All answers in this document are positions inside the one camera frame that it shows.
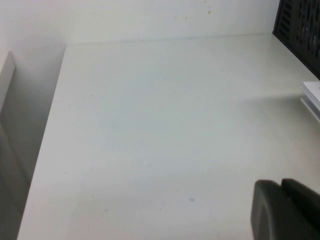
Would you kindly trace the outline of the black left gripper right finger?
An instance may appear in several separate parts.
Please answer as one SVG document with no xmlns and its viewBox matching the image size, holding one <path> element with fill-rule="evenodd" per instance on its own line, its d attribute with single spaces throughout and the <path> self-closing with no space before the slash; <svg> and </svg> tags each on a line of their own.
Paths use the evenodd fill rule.
<svg viewBox="0 0 320 240">
<path fill-rule="evenodd" d="M 320 219 L 320 195 L 292 178 L 284 178 L 281 187 L 307 220 Z"/>
</svg>

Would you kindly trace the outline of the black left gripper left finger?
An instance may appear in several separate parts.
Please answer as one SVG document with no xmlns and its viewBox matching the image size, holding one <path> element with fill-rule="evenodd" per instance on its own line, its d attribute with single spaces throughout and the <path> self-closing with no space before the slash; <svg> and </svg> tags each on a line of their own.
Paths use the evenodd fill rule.
<svg viewBox="0 0 320 240">
<path fill-rule="evenodd" d="M 251 228 L 255 240 L 318 240 L 320 220 L 307 220 L 272 180 L 254 184 Z"/>
</svg>

